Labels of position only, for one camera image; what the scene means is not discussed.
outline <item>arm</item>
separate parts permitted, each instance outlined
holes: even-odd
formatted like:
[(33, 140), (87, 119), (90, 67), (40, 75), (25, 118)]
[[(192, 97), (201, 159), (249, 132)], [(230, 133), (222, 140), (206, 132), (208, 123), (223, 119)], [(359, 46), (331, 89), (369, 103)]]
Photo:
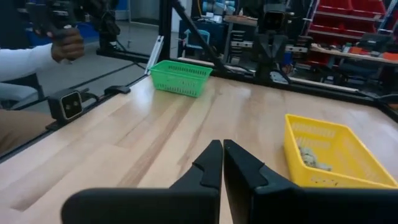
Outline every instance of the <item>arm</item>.
[(52, 44), (24, 50), (0, 49), (0, 82), (31, 75), (56, 65), (51, 48)]

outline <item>green basket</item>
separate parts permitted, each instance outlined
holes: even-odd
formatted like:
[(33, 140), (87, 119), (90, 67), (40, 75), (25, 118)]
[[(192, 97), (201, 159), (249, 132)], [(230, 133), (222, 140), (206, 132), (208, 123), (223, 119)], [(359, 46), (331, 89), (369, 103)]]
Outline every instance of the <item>green basket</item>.
[(211, 71), (212, 68), (164, 60), (154, 65), (150, 73), (157, 90), (198, 97)]

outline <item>white wall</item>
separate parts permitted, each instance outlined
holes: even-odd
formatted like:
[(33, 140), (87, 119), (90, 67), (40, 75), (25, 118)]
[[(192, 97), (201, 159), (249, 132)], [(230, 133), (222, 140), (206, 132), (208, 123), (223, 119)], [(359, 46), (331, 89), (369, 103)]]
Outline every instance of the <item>white wall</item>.
[[(185, 8), (185, 13), (188, 14), (188, 16), (191, 16), (191, 9), (192, 9), (192, 0), (180, 0), (181, 5)], [(178, 32), (180, 28), (180, 16), (177, 14), (177, 12), (173, 9), (173, 14), (172, 14), (172, 32)]]

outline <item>yellow basket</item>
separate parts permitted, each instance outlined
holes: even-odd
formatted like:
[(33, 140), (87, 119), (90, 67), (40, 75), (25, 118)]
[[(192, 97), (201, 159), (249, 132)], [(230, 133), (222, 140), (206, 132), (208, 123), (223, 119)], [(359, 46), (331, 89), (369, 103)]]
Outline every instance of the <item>yellow basket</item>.
[[(285, 155), (290, 176), (302, 187), (396, 189), (397, 182), (350, 130), (340, 124), (287, 114)], [(312, 149), (331, 171), (306, 166), (299, 147)]]

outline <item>floor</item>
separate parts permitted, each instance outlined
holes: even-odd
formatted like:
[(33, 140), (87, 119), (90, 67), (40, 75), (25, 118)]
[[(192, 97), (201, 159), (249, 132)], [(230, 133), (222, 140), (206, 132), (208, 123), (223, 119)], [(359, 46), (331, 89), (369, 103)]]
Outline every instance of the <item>floor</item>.
[[(120, 22), (119, 26), (121, 28), (121, 35), (118, 39), (125, 48), (143, 54), (150, 54), (152, 52), (152, 48), (158, 36), (156, 26), (129, 24), (128, 22)], [(172, 33), (171, 57), (177, 56), (177, 37), (178, 34)], [(102, 95), (104, 89), (107, 87), (112, 85), (126, 85), (137, 80), (144, 73), (143, 69), (132, 66), (132, 62), (130, 61), (96, 55), (98, 46), (98, 42), (86, 44), (85, 56), (73, 62), (73, 64), (60, 65), (38, 73), (37, 76), (39, 83), (43, 87), (44, 95), (49, 96), (60, 90), (79, 85), (92, 78), (125, 67), (118, 72), (77, 88), (78, 90), (89, 88), (90, 92), (96, 95)], [(25, 110), (50, 114), (46, 101), (26, 108)]]

